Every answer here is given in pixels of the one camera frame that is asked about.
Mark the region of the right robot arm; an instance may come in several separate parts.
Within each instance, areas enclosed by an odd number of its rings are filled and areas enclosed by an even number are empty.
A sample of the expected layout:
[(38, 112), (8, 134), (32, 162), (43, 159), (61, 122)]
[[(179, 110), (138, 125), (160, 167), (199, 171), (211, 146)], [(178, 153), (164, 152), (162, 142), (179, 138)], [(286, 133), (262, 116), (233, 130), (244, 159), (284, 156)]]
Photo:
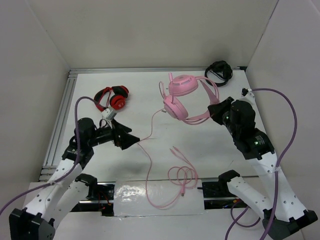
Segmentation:
[(267, 196), (234, 170), (219, 176), (220, 194), (239, 197), (262, 219), (264, 229), (273, 240), (283, 240), (316, 222), (316, 213), (301, 203), (277, 165), (278, 157), (270, 139), (255, 127), (256, 113), (252, 105), (229, 97), (209, 105), (208, 111), (214, 122), (227, 128), (234, 145), (262, 181)]

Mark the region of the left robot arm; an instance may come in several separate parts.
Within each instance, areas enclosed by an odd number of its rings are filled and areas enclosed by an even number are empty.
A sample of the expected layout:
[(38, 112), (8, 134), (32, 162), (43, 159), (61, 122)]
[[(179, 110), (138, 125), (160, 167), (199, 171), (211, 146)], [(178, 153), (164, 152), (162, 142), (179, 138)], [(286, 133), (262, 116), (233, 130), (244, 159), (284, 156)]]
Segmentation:
[(10, 238), (52, 240), (64, 217), (79, 201), (92, 200), (99, 193), (97, 178), (83, 172), (94, 155), (94, 147), (112, 142), (126, 150), (140, 141), (131, 131), (114, 119), (110, 126), (99, 128), (91, 118), (78, 120), (74, 136), (48, 182), (36, 188), (36, 197), (23, 209), (15, 208), (10, 213)]

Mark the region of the pink headphones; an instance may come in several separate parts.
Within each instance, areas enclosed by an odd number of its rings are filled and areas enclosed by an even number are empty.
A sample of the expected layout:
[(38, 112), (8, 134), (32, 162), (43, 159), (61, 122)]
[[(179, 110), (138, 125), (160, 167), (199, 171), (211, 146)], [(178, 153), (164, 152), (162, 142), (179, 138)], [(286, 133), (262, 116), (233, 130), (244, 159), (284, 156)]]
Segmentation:
[(159, 82), (163, 109), (187, 125), (199, 125), (210, 118), (208, 105), (220, 103), (218, 86), (205, 76), (168, 74), (169, 82)]

